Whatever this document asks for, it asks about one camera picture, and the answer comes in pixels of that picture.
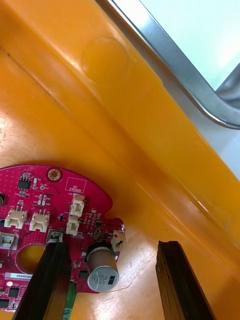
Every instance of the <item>yellow plastic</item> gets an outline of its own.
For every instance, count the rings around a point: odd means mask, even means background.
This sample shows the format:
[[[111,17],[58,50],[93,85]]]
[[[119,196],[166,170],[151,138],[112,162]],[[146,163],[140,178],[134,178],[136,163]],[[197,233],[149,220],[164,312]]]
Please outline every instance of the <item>yellow plastic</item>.
[[[106,14],[2,0],[0,47],[0,166],[85,175],[125,222],[118,285],[78,294],[71,320],[164,319],[158,240],[179,241],[216,318],[237,319],[240,183]]]

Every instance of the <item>surface mount component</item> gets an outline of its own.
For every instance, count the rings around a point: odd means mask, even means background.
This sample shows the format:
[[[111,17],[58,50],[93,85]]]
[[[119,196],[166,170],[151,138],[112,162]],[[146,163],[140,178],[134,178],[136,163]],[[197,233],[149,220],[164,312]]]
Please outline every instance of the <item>surface mount component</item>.
[[[84,210],[84,195],[75,194],[71,205],[70,215],[81,217]]]
[[[88,286],[96,292],[112,289],[119,281],[114,253],[105,246],[94,248],[87,255]]]
[[[13,226],[17,229],[22,229],[24,221],[27,218],[27,213],[27,211],[16,211],[11,209],[5,218],[4,227],[10,228]]]
[[[39,230],[40,232],[47,232],[47,227],[49,225],[50,215],[46,214],[38,214],[34,213],[31,218],[29,230],[36,231]]]

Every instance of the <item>white surface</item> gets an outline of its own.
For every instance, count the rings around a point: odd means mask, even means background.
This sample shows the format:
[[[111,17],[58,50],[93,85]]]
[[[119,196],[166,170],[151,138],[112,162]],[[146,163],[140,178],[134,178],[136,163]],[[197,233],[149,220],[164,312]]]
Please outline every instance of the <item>white surface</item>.
[[[141,2],[214,90],[239,64],[240,0]]]
[[[240,63],[240,0],[141,2],[214,90]],[[168,76],[159,76],[201,135],[240,180],[240,131],[207,119]]]

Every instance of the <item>orange surface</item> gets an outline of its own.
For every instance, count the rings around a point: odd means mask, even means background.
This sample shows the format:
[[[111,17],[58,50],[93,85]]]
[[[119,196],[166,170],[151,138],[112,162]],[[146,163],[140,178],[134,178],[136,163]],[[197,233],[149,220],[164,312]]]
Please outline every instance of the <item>orange surface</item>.
[[[85,175],[125,222],[118,285],[78,294],[71,320],[164,319],[158,240],[181,243],[217,319],[240,318],[240,183],[105,13],[5,0],[0,47],[0,166]]]

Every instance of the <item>circuit board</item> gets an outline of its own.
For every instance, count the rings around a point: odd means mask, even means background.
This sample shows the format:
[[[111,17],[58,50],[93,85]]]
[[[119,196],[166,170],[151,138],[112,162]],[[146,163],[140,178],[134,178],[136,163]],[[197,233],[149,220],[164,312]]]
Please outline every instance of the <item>circuit board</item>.
[[[32,275],[20,265],[19,254],[31,245],[68,243],[71,282],[77,292],[96,293],[81,276],[87,272],[86,251],[97,242],[110,245],[115,231],[125,234],[122,220],[105,218],[112,204],[100,187],[67,169],[0,169],[0,309],[15,312],[25,293]],[[117,261],[120,253],[114,254]]]

